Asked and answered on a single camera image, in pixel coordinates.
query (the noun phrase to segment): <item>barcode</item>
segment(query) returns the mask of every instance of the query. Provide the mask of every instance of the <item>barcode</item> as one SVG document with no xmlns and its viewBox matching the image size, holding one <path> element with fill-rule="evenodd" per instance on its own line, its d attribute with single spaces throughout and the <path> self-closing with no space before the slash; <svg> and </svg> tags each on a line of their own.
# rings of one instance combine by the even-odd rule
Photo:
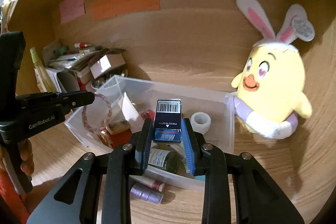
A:
<svg viewBox="0 0 336 224">
<path fill-rule="evenodd" d="M 166 113 L 180 113 L 181 102 L 180 101 L 158 101 L 156 112 Z"/>
</svg>

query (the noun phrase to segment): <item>pink inner ear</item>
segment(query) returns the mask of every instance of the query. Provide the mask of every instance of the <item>pink inner ear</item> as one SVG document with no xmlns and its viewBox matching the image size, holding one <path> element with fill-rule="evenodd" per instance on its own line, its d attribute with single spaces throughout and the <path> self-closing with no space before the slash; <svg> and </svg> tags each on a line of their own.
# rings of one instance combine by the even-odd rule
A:
<svg viewBox="0 0 336 224">
<path fill-rule="evenodd" d="M 263 22 L 260 16 L 258 16 L 256 11 L 248 7 L 247 13 L 250 16 L 250 19 L 253 25 L 262 33 L 262 35 L 265 38 L 275 38 L 273 33 L 270 31 L 270 29 L 267 28 L 266 24 Z"/>
<path fill-rule="evenodd" d="M 290 22 L 292 22 L 292 20 L 293 20 L 294 17 L 297 17 L 297 15 L 294 15 L 294 16 L 292 17 L 292 19 L 290 20 Z M 280 36 L 279 40 L 280 40 L 281 42 L 286 42 L 286 40 L 287 40 L 293 33 L 294 33 L 294 30 L 293 30 L 292 26 L 289 25 L 289 26 L 287 27 L 287 29 L 282 33 L 282 35 Z"/>
</svg>

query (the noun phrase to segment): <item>white box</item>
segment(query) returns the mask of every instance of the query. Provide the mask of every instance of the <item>white box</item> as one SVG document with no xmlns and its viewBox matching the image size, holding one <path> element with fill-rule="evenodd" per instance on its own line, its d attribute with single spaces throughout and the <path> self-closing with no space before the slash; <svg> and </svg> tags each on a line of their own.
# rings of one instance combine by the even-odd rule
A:
<svg viewBox="0 0 336 224">
<path fill-rule="evenodd" d="M 172 85 L 119 77 L 114 75 L 99 90 L 114 105 L 124 92 L 136 104 L 138 111 L 152 109 L 155 111 L 157 99 L 180 98 L 182 100 L 182 113 L 185 118 L 190 118 L 195 112 L 205 112 L 211 117 L 211 126 L 204 135 L 205 140 L 219 147 L 223 152 L 233 153 L 235 142 L 234 101 L 233 95 L 227 92 L 192 88 L 181 85 Z M 95 140 L 84 128 L 82 121 L 83 107 L 65 122 L 68 129 L 84 145 L 109 153 L 112 149 Z M 91 126 L 97 127 L 100 120 L 107 115 L 108 109 L 105 102 L 96 98 L 93 104 L 87 106 L 87 119 Z M 204 181 L 168 173 L 148 166 L 146 175 L 177 187 L 204 191 Z"/>
<path fill-rule="evenodd" d="M 93 77 L 96 79 L 109 70 L 113 70 L 124 64 L 125 60 L 121 54 L 106 54 L 94 63 L 90 70 Z"/>
</svg>

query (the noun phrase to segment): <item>wood grain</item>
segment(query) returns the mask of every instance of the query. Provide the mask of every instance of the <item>wood grain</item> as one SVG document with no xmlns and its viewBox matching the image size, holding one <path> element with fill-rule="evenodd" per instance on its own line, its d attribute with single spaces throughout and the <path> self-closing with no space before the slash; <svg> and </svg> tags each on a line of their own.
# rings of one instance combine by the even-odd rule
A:
<svg viewBox="0 0 336 224">
<path fill-rule="evenodd" d="M 236 0 L 160 0 L 160 11 L 93 21 L 86 14 L 61 25 L 52 9 L 54 33 L 73 47 L 88 42 L 122 47 L 131 77 L 215 90 L 232 90 L 231 79 L 261 38 L 236 8 Z M 260 0 L 275 29 L 280 29 L 288 0 Z"/>
<path fill-rule="evenodd" d="M 42 47 L 55 38 L 66 45 L 91 42 L 123 47 L 130 75 L 214 90 L 232 91 L 230 82 L 241 71 L 251 46 L 261 35 L 238 11 L 235 0 L 160 0 L 160 11 L 130 13 L 93 21 L 86 14 L 60 24 L 61 0 L 19 0 L 11 30 L 23 30 L 27 44 Z M 235 154 L 249 151 L 280 185 L 309 223 L 336 184 L 335 128 L 335 0 L 259 0 L 277 32 L 288 7 L 302 4 L 316 30 L 312 43 L 295 42 L 306 68 L 305 93 L 313 116 L 300 121 L 286 140 L 268 140 L 248 133 L 236 122 Z M 35 90 L 32 63 L 25 53 L 18 80 L 19 93 Z M 83 154 L 64 125 L 32 138 L 36 173 L 27 200 L 32 209 L 57 179 Z M 203 193 L 169 186 L 165 203 L 151 205 L 133 200 L 134 223 L 200 223 Z M 231 186 L 232 221 L 235 222 Z"/>
</svg>

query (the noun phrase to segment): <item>plush toy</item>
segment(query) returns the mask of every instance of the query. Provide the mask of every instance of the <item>plush toy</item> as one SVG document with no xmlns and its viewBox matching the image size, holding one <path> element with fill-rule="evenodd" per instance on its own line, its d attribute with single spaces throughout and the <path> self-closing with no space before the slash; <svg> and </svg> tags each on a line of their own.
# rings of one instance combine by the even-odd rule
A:
<svg viewBox="0 0 336 224">
<path fill-rule="evenodd" d="M 263 39 L 253 45 L 242 73 L 231 85 L 237 89 L 236 115 L 253 133 L 284 139 L 293 134 L 297 114 L 311 116 L 305 94 L 305 68 L 298 49 L 291 43 L 298 37 L 311 41 L 315 36 L 304 8 L 292 5 L 281 30 L 275 36 L 265 11 L 257 0 L 236 0 L 239 10 L 261 32 Z"/>
</svg>

